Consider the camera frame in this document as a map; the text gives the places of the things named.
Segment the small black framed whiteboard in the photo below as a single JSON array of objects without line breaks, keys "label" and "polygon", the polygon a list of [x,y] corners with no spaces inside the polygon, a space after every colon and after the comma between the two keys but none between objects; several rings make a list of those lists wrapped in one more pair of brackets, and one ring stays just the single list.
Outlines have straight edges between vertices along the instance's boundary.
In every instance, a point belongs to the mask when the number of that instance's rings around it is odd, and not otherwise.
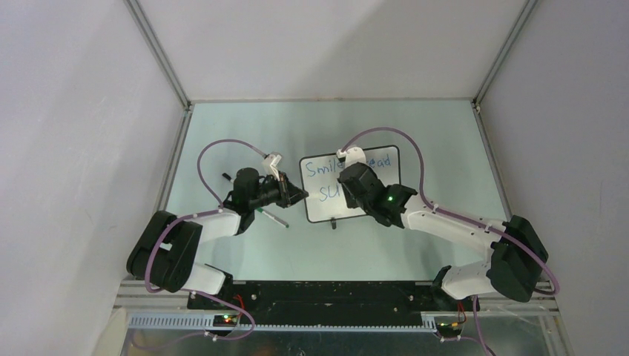
[{"label": "small black framed whiteboard", "polygon": [[[401,182],[400,150],[387,145],[364,150],[366,163],[384,185]],[[311,223],[361,217],[359,208],[348,208],[341,184],[337,181],[344,164],[335,154],[305,156],[299,161],[303,190],[309,193],[304,199],[306,219]]]}]

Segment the green capped whiteboard marker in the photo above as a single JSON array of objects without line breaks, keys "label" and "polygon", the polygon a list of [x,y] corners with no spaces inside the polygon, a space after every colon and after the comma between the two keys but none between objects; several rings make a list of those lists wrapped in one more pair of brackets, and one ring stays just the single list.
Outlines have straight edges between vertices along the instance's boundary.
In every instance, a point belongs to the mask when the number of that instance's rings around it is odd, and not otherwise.
[{"label": "green capped whiteboard marker", "polygon": [[267,211],[266,209],[259,208],[257,211],[265,215],[269,219],[274,220],[276,223],[280,224],[284,228],[289,228],[289,224],[285,220],[279,218],[277,215]]}]

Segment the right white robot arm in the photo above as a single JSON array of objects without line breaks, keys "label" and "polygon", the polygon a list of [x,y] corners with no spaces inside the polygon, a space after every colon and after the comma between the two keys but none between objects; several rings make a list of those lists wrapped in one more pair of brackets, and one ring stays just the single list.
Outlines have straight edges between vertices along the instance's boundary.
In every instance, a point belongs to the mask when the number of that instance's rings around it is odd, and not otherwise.
[{"label": "right white robot arm", "polygon": [[364,163],[350,165],[338,178],[350,208],[360,208],[381,225],[421,231],[476,252],[483,259],[443,267],[434,279],[432,302],[450,310],[464,298],[497,292],[528,302],[548,253],[529,220],[514,215],[501,222],[447,211],[413,188],[384,185]]}]

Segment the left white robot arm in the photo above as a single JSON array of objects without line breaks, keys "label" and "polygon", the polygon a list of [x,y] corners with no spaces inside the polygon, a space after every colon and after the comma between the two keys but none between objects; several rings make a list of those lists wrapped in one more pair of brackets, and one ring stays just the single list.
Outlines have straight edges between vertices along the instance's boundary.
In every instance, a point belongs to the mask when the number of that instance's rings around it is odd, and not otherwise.
[{"label": "left white robot arm", "polygon": [[227,272],[202,262],[200,245],[244,233],[256,211],[267,205],[289,208],[308,195],[283,172],[264,177],[254,168],[242,168],[220,208],[181,217],[155,212],[131,251],[126,270],[148,281],[153,293],[203,292],[215,308],[225,309],[233,303],[234,288],[225,283]]}]

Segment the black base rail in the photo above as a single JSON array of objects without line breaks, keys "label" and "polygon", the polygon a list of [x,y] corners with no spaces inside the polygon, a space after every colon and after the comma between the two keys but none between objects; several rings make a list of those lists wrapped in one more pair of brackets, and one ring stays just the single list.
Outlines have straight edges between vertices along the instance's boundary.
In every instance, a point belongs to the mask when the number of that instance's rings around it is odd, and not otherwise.
[{"label": "black base rail", "polygon": [[427,312],[471,312],[439,287],[415,281],[235,281],[219,298],[242,306],[257,326],[422,326]]}]

